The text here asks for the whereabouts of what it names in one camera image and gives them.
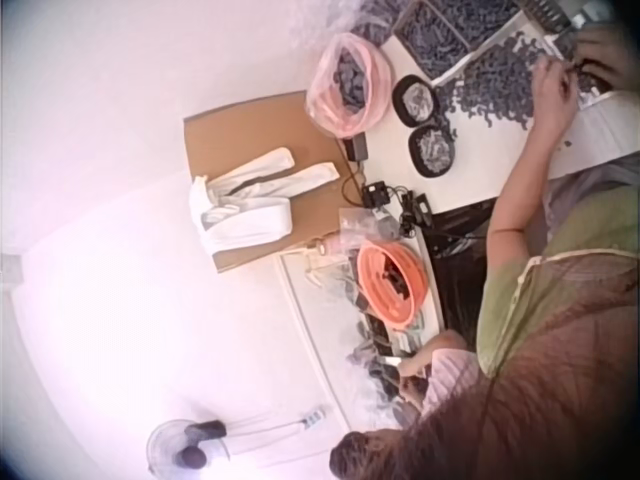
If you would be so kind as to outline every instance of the black bowl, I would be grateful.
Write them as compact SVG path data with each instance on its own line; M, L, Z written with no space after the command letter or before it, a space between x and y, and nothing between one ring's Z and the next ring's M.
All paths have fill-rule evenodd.
M420 145L418 142L420 141L420 138L426 133L428 133L429 131L439 132L444 138L445 142L449 145L449 165L443 170L440 170L439 172L436 172L430 169L422 161L422 157L420 156ZM441 177L451 169L451 166L453 165L453 160L455 159L455 156L456 156L456 147L454 145L453 138L451 138L451 134L449 134L449 132L447 132L446 130L442 130L438 127L434 127L432 125L424 125L422 127L416 128L411 133L411 136L409 137L409 153L411 154L411 160L413 161L413 166L416 167L416 170L420 175L426 178L436 178L436 177Z
M429 90L429 93L431 94L431 99L432 99L431 101L433 105L433 108L431 109L431 113L429 114L429 116L425 120L422 120L420 122L417 121L415 118L413 118L411 115L409 115L409 112L407 111L407 108L404 105L404 100L402 99L407 89L416 83L420 83L425 87L427 87L427 90ZM400 121L409 128L416 128L416 127L419 127L420 125L424 125L426 122L429 121L429 119L433 115L433 111L435 110L436 98L435 98L435 95L433 94L433 89L427 84L427 82L425 82L424 80L422 80L420 77L416 75L407 75L406 77L403 77L394 87L393 93L391 94L391 100L393 103L393 108L398 114Z

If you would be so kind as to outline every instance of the plastic bag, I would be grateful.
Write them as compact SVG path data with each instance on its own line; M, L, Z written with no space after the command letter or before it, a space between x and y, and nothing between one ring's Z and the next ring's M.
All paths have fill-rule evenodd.
M411 0L305 0L292 5L294 48L322 51L340 33L351 32L379 47Z
M340 246L343 253L359 249L366 241L393 242L400 239L398 220L384 209L341 208Z
M353 137L385 114L391 82L389 64L374 45L351 33L337 35L307 90L307 113L336 137Z
M351 33L376 47L385 43L411 0L364 0Z

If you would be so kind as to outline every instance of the cardboard box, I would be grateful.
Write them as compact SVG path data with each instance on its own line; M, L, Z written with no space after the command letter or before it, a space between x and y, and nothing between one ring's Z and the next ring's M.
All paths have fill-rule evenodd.
M260 179L285 177L317 163L331 161L340 179L291 199L293 232L277 242L218 252L213 261L222 272L289 247L303 245L339 229L338 209L349 204L342 183L350 175L341 145L312 123L304 110L304 92L230 105L194 117L184 124L191 176L213 179L278 147L291 150L295 167ZM353 182L345 188L358 199Z

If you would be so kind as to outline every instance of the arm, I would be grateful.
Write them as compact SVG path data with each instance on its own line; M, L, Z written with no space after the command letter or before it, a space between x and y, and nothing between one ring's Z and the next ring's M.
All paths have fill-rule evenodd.
M398 365L398 373L401 377L417 375L424 367L431 363L433 352L440 348L467 350L467 342L454 330L445 330L425 343L413 357L400 362L400 365Z
M491 216L489 271L529 258L524 229L541 204L553 152L578 111L577 75L567 68L549 57L542 57L534 68L534 126Z

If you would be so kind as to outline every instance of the black cable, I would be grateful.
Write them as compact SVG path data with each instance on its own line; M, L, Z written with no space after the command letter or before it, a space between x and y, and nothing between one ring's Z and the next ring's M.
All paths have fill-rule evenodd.
M402 205L402 200L400 199L400 195L398 194L398 190L404 190L405 194L409 193L409 189L407 187L403 187L402 185L400 185L398 187L387 186L387 190L391 190L393 192L393 194L398 199L398 202L400 203L400 205ZM442 237L455 238L455 239L458 239L458 240L486 240L486 238L487 238L485 235L471 235L471 234L456 235L455 233L445 232L444 230L438 230L437 228L420 227L420 229L423 232L427 233L428 235L440 235Z
M360 207L362 208L363 205L363 200L362 200L362 193L360 191L360 185L358 185L358 182L356 181L356 175L361 175L362 176L362 184L365 185L367 183L367 177L365 176L363 170L362 170L362 162L358 162L358 168L356 169L356 171L354 172L353 170L351 170L351 165L347 164L349 167L349 172L351 172L351 174L345 179L344 182L342 182L342 188L340 189L340 192L342 193L342 198L344 198L345 202L347 202L349 205L351 205L352 207ZM360 203L356 203L353 200L351 200L349 197L347 197L347 193L345 192L345 189L347 188L347 183L349 183L349 181L353 181L353 184L356 187L356 191L358 192L358 196L360 197Z

